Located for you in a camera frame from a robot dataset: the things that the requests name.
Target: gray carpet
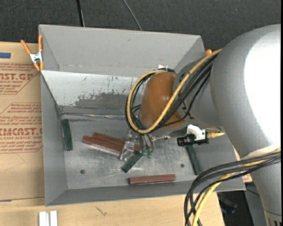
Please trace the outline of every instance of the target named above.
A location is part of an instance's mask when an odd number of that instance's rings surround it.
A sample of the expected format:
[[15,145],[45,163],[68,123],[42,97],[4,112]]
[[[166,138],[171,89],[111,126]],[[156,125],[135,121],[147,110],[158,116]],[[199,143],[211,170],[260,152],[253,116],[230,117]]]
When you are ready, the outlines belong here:
[[[126,0],[143,30],[199,34],[205,48],[281,22],[281,0]],[[122,0],[81,0],[86,26],[138,30]],[[0,0],[0,41],[36,42],[38,24],[79,26],[75,0]]]

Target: cardboard sheet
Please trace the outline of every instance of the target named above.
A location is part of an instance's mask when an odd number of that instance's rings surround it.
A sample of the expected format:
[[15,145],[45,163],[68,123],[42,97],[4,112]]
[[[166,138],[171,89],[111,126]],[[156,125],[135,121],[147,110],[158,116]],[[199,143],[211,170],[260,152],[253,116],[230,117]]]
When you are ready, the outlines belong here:
[[0,59],[0,201],[43,197],[40,73],[20,42],[0,52],[11,53]]

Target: yellow cable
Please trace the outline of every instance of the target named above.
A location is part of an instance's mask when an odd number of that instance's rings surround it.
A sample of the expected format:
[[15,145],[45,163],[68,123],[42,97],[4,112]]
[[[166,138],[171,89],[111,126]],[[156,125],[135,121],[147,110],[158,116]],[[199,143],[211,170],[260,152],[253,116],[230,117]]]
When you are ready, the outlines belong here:
[[225,132],[211,132],[207,134],[207,139],[214,139],[223,135],[225,135]]
[[201,59],[192,69],[190,69],[190,71],[186,74],[186,76],[183,78],[183,80],[180,82],[180,84],[178,85],[178,87],[176,88],[175,92],[173,93],[173,95],[171,96],[170,100],[168,101],[167,105],[165,106],[164,110],[162,111],[162,113],[160,114],[160,116],[158,117],[158,119],[153,123],[152,126],[150,126],[148,129],[140,129],[138,128],[134,122],[132,121],[132,118],[131,118],[131,113],[130,113],[130,104],[131,104],[131,98],[133,96],[133,92],[136,88],[136,86],[138,85],[138,83],[143,79],[145,78],[147,75],[149,74],[152,74],[152,73],[156,73],[156,72],[159,72],[157,70],[155,71],[150,71],[146,74],[144,74],[142,77],[140,77],[136,83],[133,85],[130,93],[129,93],[129,96],[128,96],[128,100],[127,100],[127,108],[126,108],[126,111],[127,111],[127,118],[128,118],[128,121],[130,123],[130,126],[135,130],[137,131],[138,133],[140,134],[147,134],[149,132],[151,132],[153,129],[155,129],[158,124],[162,121],[162,119],[165,117],[166,113],[168,112],[168,110],[171,108],[172,106],[172,103],[174,102],[176,96],[179,94],[180,90],[182,89],[184,83],[186,83],[186,81],[188,80],[188,78],[190,77],[191,74],[193,74],[204,62],[206,62],[207,60],[209,60],[211,57],[215,56],[216,54],[218,54],[219,52],[221,51],[221,49],[219,50],[216,50],[215,52],[207,55],[206,57],[204,57],[203,59]]
[[[276,149],[275,151],[273,151],[271,154],[277,153],[277,152],[280,152],[280,151],[281,151],[281,148],[278,148],[278,149]],[[250,162],[250,163],[246,163],[246,164],[240,165],[240,167],[242,167],[242,166],[252,166],[252,165],[256,165],[256,164],[259,164],[259,163],[264,162],[264,161],[267,161],[267,160],[268,160],[268,159],[260,160],[260,161],[254,161],[254,162]],[[228,174],[222,175],[217,181],[222,180],[222,179],[229,178],[232,174],[234,174],[234,173],[228,173]],[[196,226],[196,225],[197,225],[197,221],[198,221],[198,219],[199,219],[199,215],[200,215],[200,212],[201,212],[201,210],[202,210],[202,208],[203,208],[204,203],[206,202],[206,200],[208,199],[208,197],[210,196],[210,194],[212,193],[212,191],[214,191],[214,189],[219,186],[219,184],[221,184],[221,182],[212,185],[212,186],[206,191],[206,193],[203,195],[203,197],[202,197],[202,199],[201,199],[201,201],[200,201],[200,203],[199,203],[199,205],[198,205],[198,207],[197,207],[197,209],[196,209],[196,211],[195,211],[195,215],[194,215],[194,218],[193,218],[192,226]]]

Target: wooden table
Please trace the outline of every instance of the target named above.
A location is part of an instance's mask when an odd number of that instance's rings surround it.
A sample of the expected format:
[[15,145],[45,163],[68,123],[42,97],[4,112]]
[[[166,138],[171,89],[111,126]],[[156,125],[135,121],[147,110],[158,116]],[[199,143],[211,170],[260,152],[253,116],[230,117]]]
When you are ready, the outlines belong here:
[[[20,43],[0,42],[0,51],[28,56]],[[58,211],[59,226],[182,226],[184,197],[179,195],[54,207],[45,207],[44,198],[0,202],[0,226],[38,225],[38,213],[51,210]],[[200,219],[204,226],[224,226],[216,193],[209,197]]]

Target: black cord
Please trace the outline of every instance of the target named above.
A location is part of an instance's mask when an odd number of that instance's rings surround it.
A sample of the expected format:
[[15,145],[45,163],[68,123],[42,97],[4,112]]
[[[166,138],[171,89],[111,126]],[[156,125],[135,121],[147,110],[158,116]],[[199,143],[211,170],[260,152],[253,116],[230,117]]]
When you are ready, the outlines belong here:
[[252,194],[255,194],[255,195],[257,195],[257,196],[260,196],[258,193],[253,192],[252,190],[246,189],[246,191],[248,191],[248,192],[250,192],[250,193],[252,193]]
[[[191,107],[197,97],[197,95],[200,93],[201,89],[203,88],[203,86],[205,85],[205,83],[208,81],[209,79],[209,76],[210,76],[210,73],[208,74],[208,76],[204,79],[204,81],[201,83],[201,85],[199,86],[198,90],[196,91],[192,101],[190,102],[190,105],[189,107],[187,108],[186,112],[185,112],[185,115],[183,116],[183,118],[181,118],[180,120],[177,120],[177,121],[174,121],[174,122],[170,122],[170,123],[167,123],[167,124],[162,124],[162,125],[159,125],[158,128],[162,128],[162,127],[166,127],[166,126],[169,126],[169,125],[173,125],[175,123],[178,123],[178,122],[181,122],[183,121],[187,116],[188,114],[190,113],[190,110],[191,110]],[[165,121],[168,121],[170,118],[170,115],[168,115],[166,118],[164,118]]]
[[80,0],[76,0],[76,5],[77,5],[77,10],[79,12],[79,18],[80,18],[81,27],[85,27],[85,21],[84,21],[84,18],[83,18],[83,12],[82,12],[82,9],[81,9]]
[[213,168],[210,168],[204,172],[202,172],[201,174],[199,174],[196,179],[193,181],[187,195],[189,193],[191,193],[193,190],[196,189],[196,187],[201,184],[204,181],[207,181],[211,178],[214,177],[218,177],[220,175],[226,174],[226,173],[231,173],[232,171],[225,171],[227,168],[232,168],[232,167],[236,167],[236,166],[241,166],[243,164],[247,164],[247,163],[251,163],[251,162],[256,162],[256,161],[260,161],[260,160],[267,160],[267,159],[272,159],[275,156],[281,155],[280,152],[278,153],[274,153],[274,154],[268,154],[268,155],[263,155],[260,157],[256,157],[256,158],[250,158],[250,159],[246,159],[246,160],[241,160],[241,161],[234,161],[234,162],[230,162],[230,163],[226,163],[226,164],[222,164]]
[[234,179],[234,178],[239,178],[239,177],[242,177],[244,175],[247,175],[249,173],[252,173],[262,167],[265,167],[265,166],[269,166],[269,165],[273,165],[273,164],[276,164],[276,163],[279,163],[281,161],[281,154],[278,154],[278,153],[275,153],[273,154],[274,158],[271,158],[269,159],[268,161],[265,161],[263,163],[260,163],[258,165],[256,165],[254,168],[252,169],[249,169],[245,172],[242,172],[242,173],[239,173],[238,175],[234,175],[234,176],[231,176],[229,178],[225,178],[225,179],[222,179],[222,180],[218,180],[218,181],[215,181],[214,183],[211,183],[210,185],[206,186],[200,193],[199,195],[197,196],[195,202],[193,202],[191,204],[191,209],[189,211],[189,213],[187,214],[187,199],[189,198],[188,194],[186,196],[186,199],[185,199],[185,202],[184,202],[184,215],[185,215],[185,219],[186,219],[186,222],[185,222],[185,225],[189,224],[189,217],[191,216],[192,213],[195,212],[195,206],[198,202],[198,200],[200,199],[201,195],[209,188],[211,187],[212,185],[216,184],[216,183],[219,183],[219,182],[224,182],[224,181],[228,181],[228,180],[231,180],[231,179]]
[[[165,117],[161,120],[161,122],[151,131],[156,131],[162,127],[166,127],[175,123],[178,123],[182,120],[184,120],[188,115],[189,115],[189,111],[192,107],[192,104],[194,103],[197,95],[200,93],[201,89],[203,88],[203,86],[205,85],[206,81],[209,79],[209,75],[210,75],[210,70],[212,67],[212,62],[214,61],[214,59],[216,58],[217,55],[211,57],[209,60],[207,60],[206,62],[204,62],[200,68],[197,69],[197,71],[192,75],[192,78],[189,80],[187,86],[184,88],[183,92],[180,93],[177,97],[177,99],[175,100],[173,106],[171,107],[171,109],[168,111],[168,113],[165,115]],[[173,70],[170,69],[166,69],[163,68],[166,71],[171,71],[173,72]],[[179,109],[179,107],[184,103],[184,100],[188,97],[188,95],[190,94],[190,92],[198,85],[198,83],[206,76],[208,75],[205,80],[201,83],[200,87],[198,88],[198,90],[196,91],[192,101],[189,104],[189,107],[187,109],[187,111],[185,112],[185,115],[183,118],[181,118],[180,120],[174,121],[174,122],[170,122],[168,124],[166,124],[166,122],[168,122],[168,120],[176,113],[176,111]],[[139,89],[139,87],[141,86],[141,84],[143,84],[146,80],[142,80],[140,81],[139,85],[136,87],[135,92],[134,92],[134,96],[132,101],[135,100],[137,91]],[[132,112],[133,110],[133,103],[131,103],[130,105],[130,111]]]
[[128,8],[129,12],[131,13],[133,19],[135,20],[137,26],[139,27],[140,31],[142,31],[142,27],[140,25],[140,23],[137,21],[137,18],[135,17],[133,11],[131,10],[130,6],[128,5],[128,3],[126,2],[126,0],[122,0],[124,2],[124,4],[126,5],[126,7]]

